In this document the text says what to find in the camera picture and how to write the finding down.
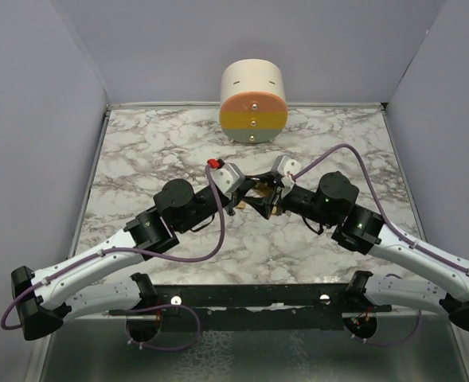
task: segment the marble table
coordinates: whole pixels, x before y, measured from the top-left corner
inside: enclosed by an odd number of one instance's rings
[[[361,153],[390,219],[419,235],[396,155],[379,107],[292,108],[285,130],[274,142],[245,145],[230,142],[218,124],[217,107],[122,109],[111,112],[76,253],[105,240],[137,213],[153,205],[152,197],[174,178],[185,178],[196,191],[207,184],[206,160],[235,162],[246,174],[269,170],[275,158],[288,154],[304,166],[339,144]],[[340,150],[299,179],[316,190],[322,174],[341,170],[360,188],[358,203],[376,209],[356,158]],[[247,206],[226,216],[225,244],[214,258],[183,264],[152,259],[125,268],[102,281],[119,281],[136,271],[154,283],[335,283],[349,281],[356,270],[412,274],[380,259],[351,253],[329,236],[316,236],[298,216],[264,220]],[[216,245],[218,219],[198,233],[180,235],[169,253],[194,257]]]

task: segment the metal frame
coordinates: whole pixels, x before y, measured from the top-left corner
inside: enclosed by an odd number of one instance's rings
[[[315,108],[319,108],[319,109],[326,109],[326,108],[341,108],[341,109],[374,108],[374,109],[378,109],[382,114],[383,120],[385,122],[386,130],[388,131],[388,134],[389,134],[389,138],[390,138],[390,142],[392,144],[393,152],[394,152],[394,154],[396,156],[396,159],[397,159],[397,164],[399,166],[399,170],[401,172],[401,176],[402,176],[404,184],[405,184],[406,192],[407,192],[408,197],[409,197],[409,204],[411,205],[412,212],[413,212],[413,215],[414,215],[415,220],[416,220],[416,225],[417,225],[418,230],[420,232],[420,236],[421,236],[422,239],[426,240],[426,235],[425,235],[425,232],[423,230],[423,227],[422,227],[422,224],[421,224],[421,221],[420,221],[420,215],[419,215],[419,213],[416,209],[415,201],[412,197],[412,193],[411,193],[411,189],[409,187],[408,179],[405,176],[405,172],[404,172],[404,169],[402,167],[401,160],[400,160],[397,148],[395,147],[395,142],[394,142],[394,139],[393,139],[393,136],[392,136],[392,132],[389,128],[389,123],[388,123],[388,119],[387,119],[387,116],[386,116],[386,113],[385,113],[385,109],[383,108],[381,103],[288,103],[287,105],[289,107],[315,107]],[[72,245],[71,245],[70,251],[68,253],[68,258],[72,257],[74,255],[75,250],[76,250],[76,246],[78,244],[78,239],[80,237],[80,231],[81,231],[82,224],[83,224],[83,221],[84,221],[84,214],[85,214],[85,210],[87,208],[87,203],[88,203],[88,198],[89,198],[89,194],[90,194],[90,191],[91,191],[92,183],[94,181],[94,177],[95,177],[95,174],[96,174],[96,167],[98,166],[98,161],[100,160],[100,152],[101,152],[101,148],[103,146],[104,137],[105,137],[105,134],[106,134],[108,120],[110,118],[111,111],[123,110],[123,109],[137,109],[137,108],[140,108],[140,109],[143,109],[143,108],[146,108],[146,109],[150,108],[151,109],[151,108],[159,108],[159,107],[211,107],[211,108],[213,108],[213,107],[218,107],[218,106],[219,106],[218,102],[192,102],[192,101],[190,101],[190,102],[169,102],[169,103],[165,103],[165,102],[157,102],[157,103],[152,103],[152,102],[149,102],[149,103],[114,103],[114,104],[108,104],[107,105],[107,109],[106,109],[107,111],[105,113],[104,120],[102,122],[101,130],[100,130],[100,138],[99,138],[98,146],[96,148],[95,156],[94,156],[94,159],[93,159],[91,172],[90,172],[89,177],[88,177],[88,183],[87,183],[86,190],[85,190],[85,193],[84,193],[84,199],[82,200],[82,204],[80,206],[80,216],[79,216],[79,220],[77,222],[75,233],[73,235]],[[386,314],[392,314],[392,315],[411,314],[411,311],[407,310],[405,308],[403,308],[403,309],[396,308],[396,309],[393,309],[393,311],[390,312],[390,313],[382,313],[382,314],[384,314],[384,315],[386,315]],[[105,316],[103,314],[101,314],[101,315],[95,314],[94,317],[77,318],[77,319],[119,319],[119,318],[125,318],[125,317],[124,316],[108,317],[108,316]],[[452,327],[453,327],[454,337],[456,339],[456,344],[459,348],[461,361],[464,364],[464,367],[467,371],[468,378],[469,378],[469,356],[468,356],[469,346],[467,345],[466,335],[461,329],[455,327],[454,325],[452,325]],[[48,353],[49,343],[51,341],[51,337],[52,336],[47,336],[45,338],[42,338],[41,340],[36,341],[34,349],[33,349],[33,353],[32,353],[31,358],[29,360],[29,367],[27,368],[27,372],[26,372],[26,375],[25,375],[25,382],[34,382],[36,380],[41,379],[41,374],[43,372],[43,367],[44,367],[44,364],[45,364],[45,358],[46,358],[47,353]]]

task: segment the wall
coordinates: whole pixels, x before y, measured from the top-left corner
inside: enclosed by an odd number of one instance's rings
[[[113,103],[218,101],[232,62],[280,66],[290,101],[387,102],[444,0],[53,0]]]
[[[14,268],[67,253],[106,102],[47,1],[0,0],[0,317]],[[0,329],[1,382],[22,380],[31,345]]]
[[[469,0],[443,7],[388,117],[428,240],[469,259]]]

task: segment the red object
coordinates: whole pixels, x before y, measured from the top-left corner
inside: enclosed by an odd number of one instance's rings
[[[208,160],[208,165],[209,167],[211,167],[212,169],[219,169],[220,168],[220,163],[218,160],[216,159],[209,159]]]

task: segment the white cylinder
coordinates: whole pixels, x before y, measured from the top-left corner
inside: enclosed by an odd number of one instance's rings
[[[265,142],[287,121],[282,73],[265,60],[241,60],[221,78],[220,125],[238,142]]]

